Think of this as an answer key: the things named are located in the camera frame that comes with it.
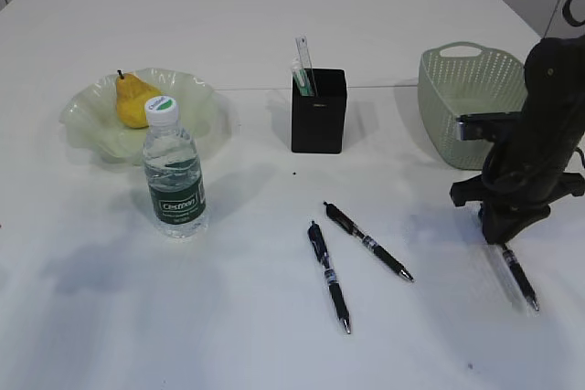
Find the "plastic bottle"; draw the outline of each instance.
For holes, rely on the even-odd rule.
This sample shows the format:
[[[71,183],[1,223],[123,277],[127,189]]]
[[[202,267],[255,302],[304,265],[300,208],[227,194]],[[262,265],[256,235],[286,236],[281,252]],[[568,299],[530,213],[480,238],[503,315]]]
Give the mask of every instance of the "plastic bottle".
[[[144,171],[157,226],[169,237],[190,237],[205,230],[208,222],[195,143],[179,122],[173,98],[152,98],[144,110],[150,127],[144,140]]]

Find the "green glass bowl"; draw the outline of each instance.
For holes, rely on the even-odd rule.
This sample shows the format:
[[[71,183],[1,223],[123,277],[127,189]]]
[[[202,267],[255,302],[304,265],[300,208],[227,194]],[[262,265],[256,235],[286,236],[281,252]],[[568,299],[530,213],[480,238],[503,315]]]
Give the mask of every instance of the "green glass bowl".
[[[188,73],[166,69],[141,69],[133,73],[176,99],[183,126],[197,139],[208,137],[218,116],[214,90]],[[75,95],[59,121],[67,127],[71,146],[96,150],[107,159],[139,164],[147,128],[126,127],[116,113],[117,74],[99,79]]]

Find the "white bottle cap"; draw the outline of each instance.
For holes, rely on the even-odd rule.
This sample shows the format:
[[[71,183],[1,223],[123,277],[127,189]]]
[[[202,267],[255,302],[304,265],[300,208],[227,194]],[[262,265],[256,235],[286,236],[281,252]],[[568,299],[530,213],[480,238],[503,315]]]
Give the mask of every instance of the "white bottle cap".
[[[170,125],[179,120],[179,106],[169,96],[156,96],[144,104],[146,119],[149,125]]]

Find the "green label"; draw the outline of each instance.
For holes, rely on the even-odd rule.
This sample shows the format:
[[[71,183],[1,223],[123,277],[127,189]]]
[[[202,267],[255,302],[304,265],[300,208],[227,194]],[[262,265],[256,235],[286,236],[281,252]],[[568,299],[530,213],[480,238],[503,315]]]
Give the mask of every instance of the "green label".
[[[163,192],[149,186],[154,212],[158,219],[168,224],[184,224],[193,221],[205,210],[203,178],[187,189]]]
[[[161,104],[158,106],[157,110],[166,110],[168,109],[171,105],[173,105],[173,102],[171,100],[168,100],[167,102]]]

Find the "pear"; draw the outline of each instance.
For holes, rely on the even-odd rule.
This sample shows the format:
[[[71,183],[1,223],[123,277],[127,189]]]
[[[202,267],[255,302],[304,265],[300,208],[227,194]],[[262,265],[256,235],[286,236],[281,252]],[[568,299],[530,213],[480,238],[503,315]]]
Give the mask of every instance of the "pear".
[[[130,128],[144,128],[148,126],[144,104],[162,93],[132,73],[122,73],[118,70],[116,95],[116,112],[120,121]]]

